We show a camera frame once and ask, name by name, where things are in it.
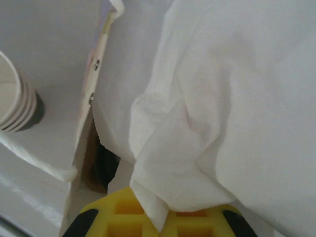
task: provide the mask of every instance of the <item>stacked paper cups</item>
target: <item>stacked paper cups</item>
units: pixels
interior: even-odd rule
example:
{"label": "stacked paper cups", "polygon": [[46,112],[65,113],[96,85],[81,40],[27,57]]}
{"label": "stacked paper cups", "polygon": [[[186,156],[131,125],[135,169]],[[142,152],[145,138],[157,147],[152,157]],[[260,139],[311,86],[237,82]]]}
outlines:
{"label": "stacked paper cups", "polygon": [[0,51],[0,129],[26,130],[40,122],[44,104],[30,83]]}

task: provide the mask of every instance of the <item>white cloth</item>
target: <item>white cloth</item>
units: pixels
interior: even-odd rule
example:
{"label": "white cloth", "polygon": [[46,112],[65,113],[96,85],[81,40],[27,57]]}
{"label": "white cloth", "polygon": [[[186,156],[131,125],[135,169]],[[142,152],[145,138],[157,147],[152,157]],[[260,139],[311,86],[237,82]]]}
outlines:
{"label": "white cloth", "polygon": [[160,12],[161,34],[137,32],[94,114],[101,141],[136,160],[130,184],[152,222],[238,198],[283,233],[314,236],[316,2],[142,6],[148,22]]}

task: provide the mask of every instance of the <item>black rubber corner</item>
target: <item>black rubber corner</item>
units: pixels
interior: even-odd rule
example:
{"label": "black rubber corner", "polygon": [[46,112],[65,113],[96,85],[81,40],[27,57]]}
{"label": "black rubber corner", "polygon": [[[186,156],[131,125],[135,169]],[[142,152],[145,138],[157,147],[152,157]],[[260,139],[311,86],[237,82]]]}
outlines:
{"label": "black rubber corner", "polygon": [[258,237],[243,216],[229,210],[224,210],[223,215],[236,237]]}
{"label": "black rubber corner", "polygon": [[90,209],[79,214],[66,230],[63,237],[85,237],[98,212],[97,209]]}

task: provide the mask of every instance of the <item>yellow plastic object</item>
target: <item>yellow plastic object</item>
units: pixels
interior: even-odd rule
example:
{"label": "yellow plastic object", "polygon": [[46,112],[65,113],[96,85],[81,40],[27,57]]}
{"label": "yellow plastic object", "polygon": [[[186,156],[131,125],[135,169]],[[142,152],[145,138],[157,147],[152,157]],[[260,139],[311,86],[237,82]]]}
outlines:
{"label": "yellow plastic object", "polygon": [[224,210],[240,214],[229,205],[197,212],[170,211],[161,233],[154,228],[130,188],[87,205],[81,213],[98,211],[86,237],[235,237]]}

